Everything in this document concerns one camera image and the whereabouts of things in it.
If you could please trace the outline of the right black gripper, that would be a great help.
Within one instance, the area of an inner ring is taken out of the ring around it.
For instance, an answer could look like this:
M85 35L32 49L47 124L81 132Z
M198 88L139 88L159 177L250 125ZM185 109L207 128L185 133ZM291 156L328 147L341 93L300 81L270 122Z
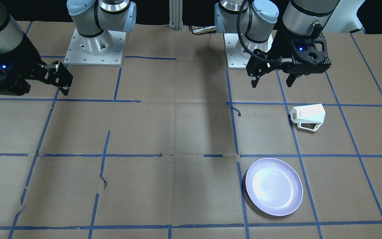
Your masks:
M0 94L22 96L30 92L26 80L37 80L56 86L67 96L73 75L60 61L46 64L38 50L23 34L20 44L8 53L0 54Z

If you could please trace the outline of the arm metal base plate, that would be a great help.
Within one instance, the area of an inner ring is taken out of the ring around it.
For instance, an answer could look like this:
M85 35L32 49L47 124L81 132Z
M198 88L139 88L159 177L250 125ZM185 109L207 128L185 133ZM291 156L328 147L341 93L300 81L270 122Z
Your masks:
M224 46L227 59L227 68L232 70L245 70L250 59L250 54L245 51L239 42L238 34L224 34ZM268 41L264 43L254 43L242 37L246 47L253 51L255 49L268 52L272 46L273 36L270 34Z
M121 67L126 36L126 32L104 31L99 36L86 38L75 29L64 64Z

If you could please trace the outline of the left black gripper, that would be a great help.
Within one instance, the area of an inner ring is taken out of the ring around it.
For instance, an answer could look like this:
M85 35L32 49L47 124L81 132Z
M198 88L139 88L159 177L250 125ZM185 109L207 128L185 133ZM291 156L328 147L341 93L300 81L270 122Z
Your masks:
M322 25L310 25L309 35L296 34L282 25L276 32L271 49L267 53L254 50L246 66L251 86L256 88L260 77L273 70L289 74L286 79L292 87L296 76L321 74L331 67L327 42L322 34Z

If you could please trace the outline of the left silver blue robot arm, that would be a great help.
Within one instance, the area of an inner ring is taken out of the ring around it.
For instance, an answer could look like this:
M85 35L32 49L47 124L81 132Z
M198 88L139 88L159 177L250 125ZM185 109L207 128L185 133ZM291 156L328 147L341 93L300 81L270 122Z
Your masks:
M249 56L245 66L255 88L274 70L288 74L291 87L303 75L322 74L332 62L324 26L338 0L290 0L283 15L270 0L220 0L214 7L217 32L235 34L238 50Z

